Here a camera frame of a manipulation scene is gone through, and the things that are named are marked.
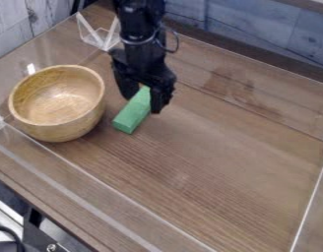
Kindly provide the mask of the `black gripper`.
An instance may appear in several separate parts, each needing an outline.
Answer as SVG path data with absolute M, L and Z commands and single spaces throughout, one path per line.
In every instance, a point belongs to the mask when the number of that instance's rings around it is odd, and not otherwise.
M 176 75 L 165 64 L 167 52 L 156 43 L 111 50 L 112 68 L 121 96 L 131 99 L 139 85 L 148 86 L 151 112 L 159 114 L 173 96 Z

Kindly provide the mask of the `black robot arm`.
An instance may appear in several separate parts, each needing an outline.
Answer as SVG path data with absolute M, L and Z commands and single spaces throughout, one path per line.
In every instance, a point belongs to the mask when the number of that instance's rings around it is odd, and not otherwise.
M 165 0 L 112 0 L 120 20 L 123 48 L 111 50 L 112 68 L 121 96 L 131 99 L 139 85 L 149 88 L 149 108 L 157 114 L 173 96 L 178 77 L 165 64 Z

